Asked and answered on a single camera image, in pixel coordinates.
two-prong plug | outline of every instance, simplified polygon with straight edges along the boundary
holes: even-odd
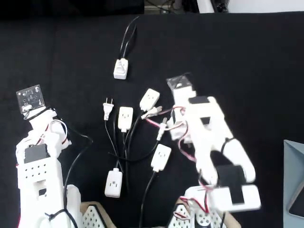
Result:
[[[108,103],[108,98],[106,98],[104,105],[104,120],[108,121],[109,120],[109,115],[113,110],[114,104],[113,104],[113,99],[111,99],[111,103]]]

robotic arm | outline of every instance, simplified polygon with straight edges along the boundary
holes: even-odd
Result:
[[[17,92],[17,97],[24,119],[33,127],[16,146],[21,207],[19,228],[74,227],[66,213],[51,220],[47,216],[64,208],[62,171],[57,158],[71,144],[67,126],[54,119],[56,111],[45,107],[39,85]],[[67,192],[66,209],[80,228],[79,190],[68,185]]]
[[[185,75],[167,79],[175,106],[185,107],[185,113],[173,110],[168,126],[185,121],[184,127],[171,130],[172,140],[181,138],[188,127],[184,142],[195,149],[196,169],[214,187],[210,192],[213,207],[220,211],[242,211],[261,206],[258,189],[252,183],[255,168],[241,143],[233,137],[224,114],[214,97],[196,96]],[[210,153],[221,152],[233,165],[215,167]]]

black cable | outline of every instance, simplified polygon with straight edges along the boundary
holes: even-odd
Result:
[[[169,12],[169,13],[175,13],[175,12],[173,12],[173,11],[171,11],[171,10],[164,9],[164,8],[162,8],[162,7],[159,7],[158,5],[154,4],[153,2],[151,2],[151,1],[149,1],[149,0],[146,0],[146,2],[149,3],[150,5],[155,6],[156,8],[159,8],[160,10],[167,11],[167,12]]]
[[[125,135],[125,133],[123,133],[124,157],[125,157],[126,159],[128,159],[128,151],[127,151],[127,149],[125,148],[125,138],[126,138],[126,135]],[[129,164],[128,164],[128,161],[125,161],[124,173],[125,173],[125,185],[126,185],[127,193],[129,193],[129,191],[130,191],[130,186],[129,186]]]
[[[84,154],[84,152],[86,152],[86,150],[87,150],[87,149],[92,145],[92,143],[93,143],[93,139],[92,139],[91,137],[89,137],[89,136],[87,136],[87,135],[84,135],[84,134],[81,134],[80,132],[78,132],[77,130],[75,130],[75,129],[71,128],[71,127],[68,127],[68,129],[71,130],[71,131],[73,131],[73,132],[75,132],[75,133],[78,134],[79,136],[86,138],[86,139],[89,141],[89,143],[88,143],[88,145],[87,145],[85,148],[83,148],[83,149],[79,152],[79,154],[76,156],[76,158],[75,158],[74,161],[72,162],[72,164],[71,164],[71,166],[70,166],[70,168],[69,168],[69,170],[68,170],[68,172],[67,172],[66,181],[65,181],[65,184],[64,184],[64,187],[63,187],[63,206],[64,206],[64,209],[67,209],[67,184],[68,184],[68,179],[69,179],[69,177],[70,177],[70,175],[71,175],[72,169],[75,167],[75,165],[76,165],[78,159],[81,157],[81,155]]]
[[[130,153],[130,150],[131,150],[131,142],[132,142],[132,139],[133,139],[133,135],[134,135],[134,132],[135,132],[135,129],[139,123],[139,121],[141,120],[141,116],[142,116],[142,112],[140,112],[140,114],[138,115],[138,117],[136,118],[135,120],[135,123],[133,125],[133,128],[129,130],[129,134],[130,134],[130,137],[129,137],[129,141],[128,141],[128,153]]]
[[[224,141],[224,143],[223,143],[223,145],[222,145],[222,148],[220,149],[220,153],[221,153],[221,154],[224,153],[224,149],[225,149],[226,144],[227,144],[228,142],[230,142],[231,140],[234,140],[234,139],[235,139],[235,138],[231,138],[231,139],[226,138],[226,139],[225,139],[225,141]]]
[[[225,217],[226,217],[226,212],[224,212],[224,214],[223,214],[222,222],[221,222],[221,224],[220,224],[220,227],[219,227],[219,228],[223,228],[223,226],[224,226],[224,222],[225,222]]]
[[[148,191],[150,189],[150,186],[151,186],[152,181],[155,178],[156,174],[157,174],[157,172],[153,171],[153,174],[152,174],[152,176],[151,176],[151,178],[148,182],[148,185],[147,185],[146,190],[145,190],[145,192],[143,194],[143,197],[142,197],[141,214],[140,214],[140,217],[139,217],[139,225],[138,225],[139,228],[143,228],[143,207],[144,207],[144,203],[146,201]]]
[[[126,55],[126,51],[127,51],[128,45],[129,45],[130,41],[132,40],[132,38],[134,37],[134,34],[135,34],[135,32],[136,32],[136,29],[137,29],[137,26],[135,25],[134,28],[133,28],[132,34],[131,34],[130,38],[128,39],[128,42],[126,43],[126,45],[125,45],[125,47],[124,47],[123,57],[122,57],[122,58],[125,58],[125,55]]]
[[[114,142],[115,149],[116,149],[117,153],[119,153],[117,139],[116,139],[116,120],[117,120],[117,116],[118,116],[118,113],[116,112],[115,115],[114,115],[114,119],[113,119],[113,142]],[[119,165],[119,160],[117,159],[115,167],[118,168],[118,165]]]
[[[126,35],[127,35],[128,30],[129,30],[129,27],[130,27],[130,26],[134,23],[134,21],[136,21],[138,18],[139,18],[139,16],[137,16],[136,18],[134,18],[134,19],[128,24],[128,26],[127,26],[127,28],[126,28],[126,30],[125,30],[125,32],[124,32],[122,44],[120,45],[120,50],[119,50],[119,59],[121,59],[121,57],[122,57],[122,51],[123,51],[123,46],[124,46],[124,40],[125,40],[125,37],[126,37]],[[133,35],[134,35],[134,32],[132,33],[132,35],[131,35],[131,37],[129,38],[129,40],[128,40],[127,43],[129,43],[129,41],[132,39]]]
[[[109,153],[109,154],[112,155],[112,156],[115,156],[116,158],[118,158],[120,160],[123,160],[123,161],[140,162],[140,161],[145,160],[146,158],[150,157],[154,153],[154,151],[155,151],[158,143],[159,143],[159,141],[156,141],[156,143],[153,146],[153,148],[147,154],[145,154],[143,157],[136,158],[136,159],[126,159],[126,158],[123,158],[123,157],[117,157],[115,154],[112,154],[112,153]]]
[[[36,118],[37,116],[39,116],[39,115],[41,115],[41,114],[43,114],[45,111],[47,111],[47,110],[49,110],[49,109],[53,109],[53,110],[55,110],[55,108],[52,108],[52,107],[50,107],[50,106],[48,106],[48,107],[46,107],[45,109],[43,109],[41,112],[39,112],[39,113],[37,113],[37,114],[35,114],[35,115],[33,115],[33,116],[31,116],[30,118],[28,118],[28,116],[29,116],[29,112],[30,111],[32,111],[31,109],[30,110],[28,110],[28,112],[26,113],[26,115],[24,116],[24,120],[28,120],[28,121],[30,121],[30,120],[32,120],[32,119],[34,119],[34,118]]]
[[[118,156],[118,152],[117,152],[117,150],[116,150],[116,148],[115,148],[115,146],[114,146],[114,143],[113,143],[113,141],[112,141],[112,138],[111,138],[111,136],[110,136],[110,134],[109,134],[108,128],[107,128],[107,126],[106,126],[106,123],[107,123],[107,120],[104,121],[104,124],[105,124],[104,127],[105,127],[105,130],[106,130],[106,133],[107,133],[108,138],[109,138],[109,140],[110,140],[110,142],[111,142],[111,145],[112,145],[112,147],[113,147],[113,150],[114,150],[115,155]],[[122,165],[121,165],[121,163],[120,163],[119,160],[118,160],[118,165],[119,165],[119,167],[120,167],[120,171],[123,172],[123,167],[122,167]]]
[[[65,212],[67,214],[67,216],[70,218],[70,220],[72,221],[73,225],[75,228],[78,228],[78,225],[75,221],[75,219],[73,218],[73,216],[71,215],[71,213],[67,210],[67,209],[61,209],[59,211],[57,211],[55,214],[47,214],[45,213],[45,215],[48,216],[48,220],[51,221],[53,220],[57,215],[61,214],[62,212]]]

white power adapter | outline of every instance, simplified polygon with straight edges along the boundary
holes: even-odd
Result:
[[[116,60],[114,67],[114,78],[116,79],[126,79],[128,73],[128,60],[121,58]]]
[[[133,119],[133,108],[131,107],[120,107],[118,114],[118,128],[122,132],[127,132],[131,128]]]
[[[155,106],[159,98],[160,98],[159,92],[153,89],[148,89],[147,92],[142,97],[142,100],[139,103],[139,107],[144,112],[149,111]]]
[[[151,167],[153,171],[162,171],[169,159],[171,153],[171,148],[162,144],[158,144],[155,150],[154,156],[152,158]]]
[[[118,168],[110,170],[105,184],[105,196],[119,198],[122,189],[123,173]]]

black fabric surface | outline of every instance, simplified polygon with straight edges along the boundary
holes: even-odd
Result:
[[[102,103],[113,98],[116,110],[125,105],[137,113],[146,89],[153,88],[161,93],[158,103],[169,108],[173,98],[165,79],[191,72],[198,94],[216,97],[256,168],[262,208],[234,216],[245,228],[283,227],[283,139],[303,141],[304,14],[141,16],[127,80],[114,80],[121,39],[132,18],[0,23],[1,226],[14,228],[18,222],[15,146],[30,129],[19,113],[16,91],[40,84],[46,103],[93,137],[71,183],[82,201],[101,202],[118,227],[136,227],[151,160],[130,167],[128,196],[104,196],[115,159],[108,155]],[[156,134],[153,126],[141,123],[130,159],[149,151]],[[64,178],[85,143],[74,134],[70,139],[73,145],[60,155]],[[198,184],[194,164],[176,142],[166,134],[163,143],[172,154],[147,196],[145,226],[165,225],[178,196]],[[213,158],[225,163],[218,153]]]

